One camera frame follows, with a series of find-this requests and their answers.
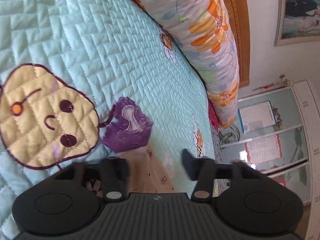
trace wooden headboard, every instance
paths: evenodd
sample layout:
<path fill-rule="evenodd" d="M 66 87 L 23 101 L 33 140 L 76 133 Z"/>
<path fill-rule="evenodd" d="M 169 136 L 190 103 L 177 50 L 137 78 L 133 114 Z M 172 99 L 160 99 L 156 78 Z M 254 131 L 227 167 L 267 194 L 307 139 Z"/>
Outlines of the wooden headboard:
<path fill-rule="evenodd" d="M 247 0 L 223 0 L 229 14 L 230 26 L 236 39 L 240 66 L 240 87 L 250 83 L 250 29 Z"/>

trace picture frame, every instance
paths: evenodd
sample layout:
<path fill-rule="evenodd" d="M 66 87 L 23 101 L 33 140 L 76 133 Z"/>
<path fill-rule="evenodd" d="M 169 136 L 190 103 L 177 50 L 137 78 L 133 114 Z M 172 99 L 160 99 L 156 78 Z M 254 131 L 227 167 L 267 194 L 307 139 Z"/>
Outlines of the picture frame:
<path fill-rule="evenodd" d="M 275 46 L 319 40 L 320 0 L 279 0 Z"/>

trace floral pillow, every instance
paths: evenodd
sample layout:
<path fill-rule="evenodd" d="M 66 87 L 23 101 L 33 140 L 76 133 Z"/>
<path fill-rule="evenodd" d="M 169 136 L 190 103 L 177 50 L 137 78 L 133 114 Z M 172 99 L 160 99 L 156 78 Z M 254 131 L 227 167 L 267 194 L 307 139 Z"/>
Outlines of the floral pillow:
<path fill-rule="evenodd" d="M 220 126 L 237 114 L 239 65 L 223 0 L 135 0 L 167 30 L 199 72 Z"/>

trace yellow quilted patch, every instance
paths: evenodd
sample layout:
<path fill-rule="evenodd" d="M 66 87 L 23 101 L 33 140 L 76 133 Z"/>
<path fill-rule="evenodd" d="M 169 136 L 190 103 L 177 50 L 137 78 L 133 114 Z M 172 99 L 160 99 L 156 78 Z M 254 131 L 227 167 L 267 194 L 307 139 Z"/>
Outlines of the yellow quilted patch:
<path fill-rule="evenodd" d="M 0 94 L 0 136 L 8 152 L 32 169 L 87 154 L 98 142 L 93 103 L 44 66 L 16 68 Z"/>

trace white wall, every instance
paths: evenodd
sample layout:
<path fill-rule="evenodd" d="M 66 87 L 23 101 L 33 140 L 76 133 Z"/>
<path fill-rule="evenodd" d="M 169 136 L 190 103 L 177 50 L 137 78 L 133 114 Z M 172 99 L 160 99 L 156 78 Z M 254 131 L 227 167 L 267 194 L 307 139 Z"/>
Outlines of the white wall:
<path fill-rule="evenodd" d="M 278 82 L 281 74 L 295 82 L 309 78 L 320 97 L 320 41 L 274 46 L 279 0 L 247 1 L 251 36 L 250 86 L 240 89 L 239 97 L 253 94 L 254 88 Z"/>

